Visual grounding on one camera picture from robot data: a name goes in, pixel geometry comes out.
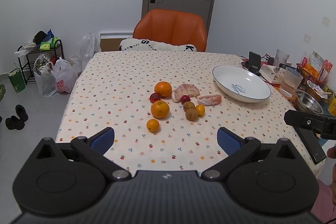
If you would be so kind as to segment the right hand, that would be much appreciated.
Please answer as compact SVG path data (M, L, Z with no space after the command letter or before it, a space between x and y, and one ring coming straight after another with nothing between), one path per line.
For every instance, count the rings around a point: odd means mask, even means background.
M327 156L330 158L330 159L336 159L336 147L330 147L328 150L327 150Z

